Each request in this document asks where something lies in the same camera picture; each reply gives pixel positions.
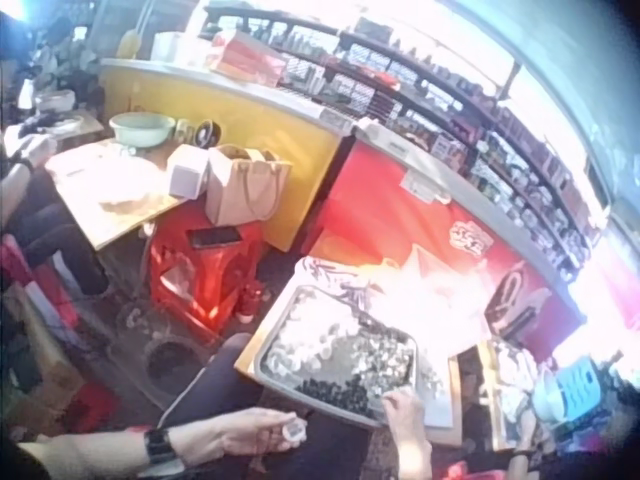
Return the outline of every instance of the white box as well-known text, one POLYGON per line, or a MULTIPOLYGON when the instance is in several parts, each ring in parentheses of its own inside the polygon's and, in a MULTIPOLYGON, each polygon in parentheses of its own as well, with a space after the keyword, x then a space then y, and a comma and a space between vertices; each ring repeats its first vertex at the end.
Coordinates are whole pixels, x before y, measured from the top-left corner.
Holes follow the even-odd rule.
POLYGON ((182 32, 157 33, 153 38, 151 61, 203 68, 211 42, 182 32))
POLYGON ((204 191, 209 173, 209 151, 180 145, 167 160, 169 195, 195 200, 204 191))

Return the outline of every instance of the pink bag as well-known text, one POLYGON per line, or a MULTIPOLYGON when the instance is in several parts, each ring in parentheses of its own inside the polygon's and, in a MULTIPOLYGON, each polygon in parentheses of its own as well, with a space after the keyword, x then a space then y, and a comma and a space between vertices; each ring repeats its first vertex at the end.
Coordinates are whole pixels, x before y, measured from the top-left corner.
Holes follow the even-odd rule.
POLYGON ((235 145, 220 145, 209 153, 209 220, 222 226, 270 219, 280 205, 291 164, 269 151, 235 145))

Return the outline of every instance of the black pants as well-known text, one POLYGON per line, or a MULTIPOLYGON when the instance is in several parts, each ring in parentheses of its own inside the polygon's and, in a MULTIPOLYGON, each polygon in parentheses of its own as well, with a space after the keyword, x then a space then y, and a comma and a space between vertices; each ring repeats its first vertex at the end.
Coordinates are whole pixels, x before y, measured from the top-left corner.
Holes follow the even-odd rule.
POLYGON ((15 237, 31 268, 60 251, 85 295, 98 295, 109 286, 93 247, 62 203, 46 172, 37 171, 33 175, 5 232, 15 237))
MULTIPOLYGON (((161 421, 182 425, 256 406, 262 387, 242 376, 233 364, 250 339, 237 334, 227 340, 198 378, 161 421)), ((264 465, 275 479, 356 480, 367 457, 371 434, 320 413, 307 418, 307 441, 299 448, 267 455, 264 465)), ((202 478, 244 479, 251 457, 225 456, 203 468, 202 478)))

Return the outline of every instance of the printed logo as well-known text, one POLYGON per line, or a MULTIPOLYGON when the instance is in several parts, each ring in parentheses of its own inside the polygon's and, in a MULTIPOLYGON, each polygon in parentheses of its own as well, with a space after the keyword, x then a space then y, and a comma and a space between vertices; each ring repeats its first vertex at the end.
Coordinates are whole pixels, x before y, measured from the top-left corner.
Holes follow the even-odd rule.
POLYGON ((493 245, 493 238, 472 221, 457 221, 449 230, 449 243, 458 250, 481 257, 493 245))

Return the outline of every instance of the black watch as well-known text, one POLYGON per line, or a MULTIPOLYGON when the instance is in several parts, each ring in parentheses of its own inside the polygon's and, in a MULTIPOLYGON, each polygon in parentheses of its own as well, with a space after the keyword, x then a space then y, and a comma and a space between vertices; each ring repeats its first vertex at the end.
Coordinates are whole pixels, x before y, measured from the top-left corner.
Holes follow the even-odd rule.
POLYGON ((151 465, 160 465, 178 458, 165 429, 152 429, 144 434, 144 445, 151 465))
POLYGON ((31 175, 33 175, 33 172, 35 171, 31 162, 26 158, 15 158, 11 160, 11 163, 13 163, 14 165, 24 165, 25 167, 27 167, 27 169, 29 170, 29 174, 31 175))

